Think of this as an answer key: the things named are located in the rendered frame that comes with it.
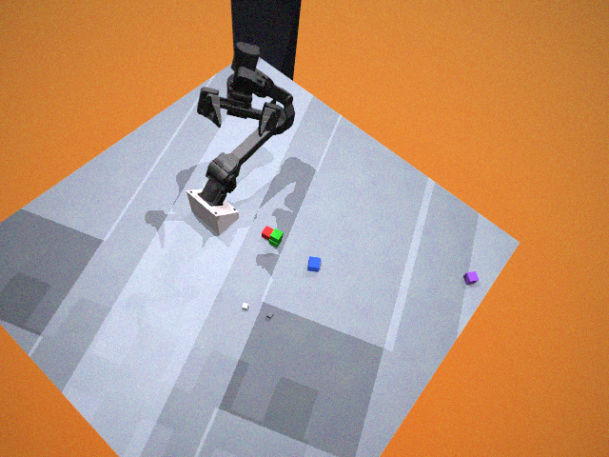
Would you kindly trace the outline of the red block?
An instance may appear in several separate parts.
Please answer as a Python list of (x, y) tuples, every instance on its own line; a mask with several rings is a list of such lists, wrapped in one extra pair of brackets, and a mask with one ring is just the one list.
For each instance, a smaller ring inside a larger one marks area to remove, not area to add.
[(262, 232), (262, 237), (269, 241), (270, 234), (272, 233), (273, 230), (274, 230), (273, 228), (266, 226)]

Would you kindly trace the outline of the blue block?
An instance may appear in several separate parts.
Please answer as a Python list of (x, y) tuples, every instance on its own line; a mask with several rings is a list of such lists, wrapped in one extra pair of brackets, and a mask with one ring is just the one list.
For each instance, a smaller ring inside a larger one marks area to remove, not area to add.
[(321, 258), (309, 256), (307, 270), (318, 272), (320, 269), (320, 262)]

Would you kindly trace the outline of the small purple cube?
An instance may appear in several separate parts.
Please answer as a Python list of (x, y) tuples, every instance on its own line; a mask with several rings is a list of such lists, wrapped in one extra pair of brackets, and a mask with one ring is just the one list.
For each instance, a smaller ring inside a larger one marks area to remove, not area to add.
[(475, 284), (476, 282), (479, 281), (479, 277), (477, 275), (476, 271), (473, 272), (467, 272), (466, 274), (464, 274), (464, 280), (465, 283), (468, 284)]

